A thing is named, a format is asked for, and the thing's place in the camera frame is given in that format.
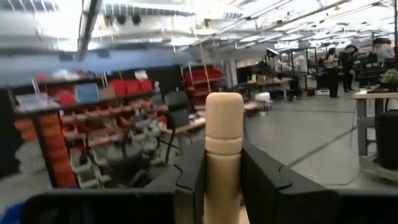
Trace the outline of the wooden-handled metal garden tool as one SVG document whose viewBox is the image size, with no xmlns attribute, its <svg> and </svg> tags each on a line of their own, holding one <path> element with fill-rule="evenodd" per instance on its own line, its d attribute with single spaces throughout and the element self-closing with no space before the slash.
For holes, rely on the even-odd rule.
<svg viewBox="0 0 398 224">
<path fill-rule="evenodd" d="M 243 113 L 237 93 L 206 98 L 204 224 L 239 224 Z"/>
</svg>

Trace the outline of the black office chair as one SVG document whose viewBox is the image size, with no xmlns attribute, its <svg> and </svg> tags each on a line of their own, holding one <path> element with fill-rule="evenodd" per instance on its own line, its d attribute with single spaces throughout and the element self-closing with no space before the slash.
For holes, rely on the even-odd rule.
<svg viewBox="0 0 398 224">
<path fill-rule="evenodd" d="M 177 134 L 177 128 L 182 128 L 190 124 L 189 112 L 188 112 L 188 96 L 184 91 L 170 92 L 164 97 L 165 104 L 168 106 L 166 113 L 167 129 L 172 131 L 169 142 L 167 143 L 165 163 L 169 163 L 170 150 L 172 148 L 172 143 L 175 138 L 178 141 L 178 151 L 179 154 L 183 154 L 184 139 Z"/>
</svg>

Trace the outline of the wooden desk with grey legs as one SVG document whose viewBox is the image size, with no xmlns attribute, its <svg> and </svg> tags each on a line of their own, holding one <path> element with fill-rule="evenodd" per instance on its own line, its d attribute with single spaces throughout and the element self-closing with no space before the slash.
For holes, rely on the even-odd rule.
<svg viewBox="0 0 398 224">
<path fill-rule="evenodd" d="M 368 138 L 368 129 L 374 128 L 374 118 L 368 116 L 367 102 L 373 101 L 374 115 L 380 115 L 386 110 L 387 100 L 398 100 L 398 92 L 366 93 L 360 91 L 353 95 L 353 99 L 356 100 L 358 154 L 359 157 L 363 157 L 368 155 L 368 146 L 376 143 L 375 139 Z"/>
</svg>

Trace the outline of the green leafy plant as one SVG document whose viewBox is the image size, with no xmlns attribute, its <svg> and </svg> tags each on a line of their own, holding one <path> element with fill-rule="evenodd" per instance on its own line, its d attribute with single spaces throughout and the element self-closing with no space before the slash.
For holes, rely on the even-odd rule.
<svg viewBox="0 0 398 224">
<path fill-rule="evenodd" d="M 398 70 L 388 69 L 381 75 L 380 83 L 384 88 L 390 91 L 398 91 Z"/>
</svg>

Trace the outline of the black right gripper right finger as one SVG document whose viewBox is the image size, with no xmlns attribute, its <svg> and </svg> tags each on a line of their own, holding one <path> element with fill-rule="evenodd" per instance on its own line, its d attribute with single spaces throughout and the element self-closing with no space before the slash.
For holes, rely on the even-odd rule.
<svg viewBox="0 0 398 224">
<path fill-rule="evenodd" d="M 247 140 L 241 191 L 250 224 L 334 224 L 338 194 L 277 161 Z"/>
</svg>

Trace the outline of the shelving rack with red bins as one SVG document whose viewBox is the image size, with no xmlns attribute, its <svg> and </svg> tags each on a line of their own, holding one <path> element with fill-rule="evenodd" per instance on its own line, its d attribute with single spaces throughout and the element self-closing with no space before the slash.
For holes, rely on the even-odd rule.
<svg viewBox="0 0 398 224">
<path fill-rule="evenodd" d="M 55 188 L 141 187 L 159 164 L 161 105 L 155 82 L 122 75 L 0 87 L 0 149 Z"/>
<path fill-rule="evenodd" d="M 217 68 L 188 68 L 184 72 L 183 84 L 192 106 L 205 105 L 206 97 L 223 88 L 225 75 Z"/>
</svg>

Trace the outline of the wooden workbench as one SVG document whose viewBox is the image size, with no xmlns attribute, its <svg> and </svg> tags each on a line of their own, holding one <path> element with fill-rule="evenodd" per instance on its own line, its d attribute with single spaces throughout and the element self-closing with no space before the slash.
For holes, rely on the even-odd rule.
<svg viewBox="0 0 398 224">
<path fill-rule="evenodd" d="M 289 100 L 288 91 L 290 90 L 290 82 L 292 78 L 263 78 L 259 79 L 259 82 L 246 82 L 240 83 L 238 87 L 248 89 L 249 92 L 263 92 L 267 90 L 277 90 L 283 93 L 285 101 Z"/>
</svg>

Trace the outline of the person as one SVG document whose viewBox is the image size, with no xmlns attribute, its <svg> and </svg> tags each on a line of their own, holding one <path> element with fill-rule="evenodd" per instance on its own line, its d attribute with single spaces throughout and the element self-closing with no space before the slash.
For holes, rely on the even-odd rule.
<svg viewBox="0 0 398 224">
<path fill-rule="evenodd" d="M 387 69 L 395 68 L 395 52 L 391 41 L 387 38 L 376 38 L 373 40 L 373 44 L 379 65 Z"/>
<path fill-rule="evenodd" d="M 354 65 L 358 48 L 352 44 L 345 47 L 341 54 L 341 66 L 343 71 L 343 89 L 345 93 L 353 91 L 352 81 L 355 75 Z"/>
<path fill-rule="evenodd" d="M 327 75 L 329 97 L 338 98 L 338 56 L 334 47 L 330 48 L 323 61 Z"/>
</svg>

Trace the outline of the black bin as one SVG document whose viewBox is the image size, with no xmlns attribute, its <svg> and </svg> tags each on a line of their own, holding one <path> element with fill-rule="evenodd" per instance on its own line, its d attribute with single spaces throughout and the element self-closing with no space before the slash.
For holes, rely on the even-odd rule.
<svg viewBox="0 0 398 224">
<path fill-rule="evenodd" d="M 378 161 L 381 167 L 398 170 L 398 110 L 375 117 Z"/>
</svg>

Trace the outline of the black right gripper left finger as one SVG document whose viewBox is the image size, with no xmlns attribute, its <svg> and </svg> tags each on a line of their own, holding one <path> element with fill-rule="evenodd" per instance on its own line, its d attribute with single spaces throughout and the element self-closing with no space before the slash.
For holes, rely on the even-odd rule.
<svg viewBox="0 0 398 224">
<path fill-rule="evenodd" d="M 203 224 L 205 142 L 195 141 L 137 197 L 133 224 Z"/>
</svg>

